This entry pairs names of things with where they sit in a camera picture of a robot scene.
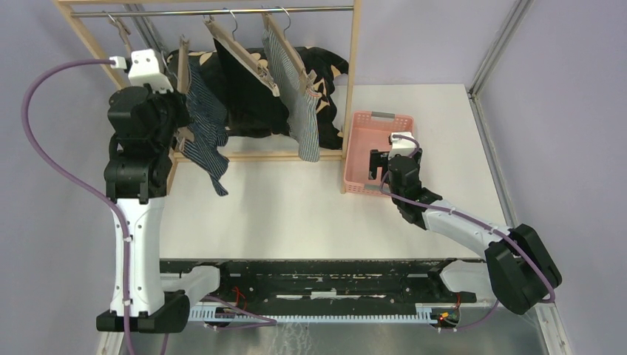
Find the navy striped underwear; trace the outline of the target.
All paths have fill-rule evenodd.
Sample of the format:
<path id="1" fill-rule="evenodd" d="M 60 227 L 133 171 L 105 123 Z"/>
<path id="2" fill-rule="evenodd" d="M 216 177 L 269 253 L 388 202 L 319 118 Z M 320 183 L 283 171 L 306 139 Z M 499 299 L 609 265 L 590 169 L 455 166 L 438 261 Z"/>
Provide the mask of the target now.
<path id="1" fill-rule="evenodd" d="M 184 140 L 183 156 L 209 175 L 217 195 L 226 196 L 228 191 L 220 183 L 220 178 L 228 169 L 229 159 L 218 149 L 228 143 L 227 110 L 203 80 L 200 62 L 196 58 L 189 59 L 186 103 L 192 118 L 188 128 L 194 140 Z"/>

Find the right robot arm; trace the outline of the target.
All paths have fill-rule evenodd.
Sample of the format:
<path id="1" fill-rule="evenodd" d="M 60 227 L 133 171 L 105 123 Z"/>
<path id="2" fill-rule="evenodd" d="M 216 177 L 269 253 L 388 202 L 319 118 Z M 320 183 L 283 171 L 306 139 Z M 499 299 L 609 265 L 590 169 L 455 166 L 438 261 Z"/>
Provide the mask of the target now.
<path id="1" fill-rule="evenodd" d="M 380 179 L 381 192 L 408 223 L 477 254 L 487 264 L 492 294 L 509 311 L 522 315 L 538 303 L 554 302 L 563 278 L 538 233 L 526 224 L 498 226 L 473 217 L 424 187 L 421 154 L 373 149 L 368 177 Z"/>

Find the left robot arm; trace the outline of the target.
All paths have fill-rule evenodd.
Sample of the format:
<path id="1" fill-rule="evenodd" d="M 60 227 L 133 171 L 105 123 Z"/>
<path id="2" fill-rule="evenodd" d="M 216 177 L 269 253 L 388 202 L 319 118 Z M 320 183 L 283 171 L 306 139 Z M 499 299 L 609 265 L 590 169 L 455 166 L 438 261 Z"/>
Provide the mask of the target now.
<path id="1" fill-rule="evenodd" d="M 186 98 L 173 89 L 131 86 L 109 98 L 114 129 L 104 170 L 105 201 L 115 227 L 115 287 L 108 310 L 95 319 L 103 332 L 176 334 L 205 294 L 221 301 L 232 280 L 214 266 L 199 265 L 169 287 L 160 274 L 160 227 L 168 177 L 169 150 L 176 131 L 191 123 Z"/>

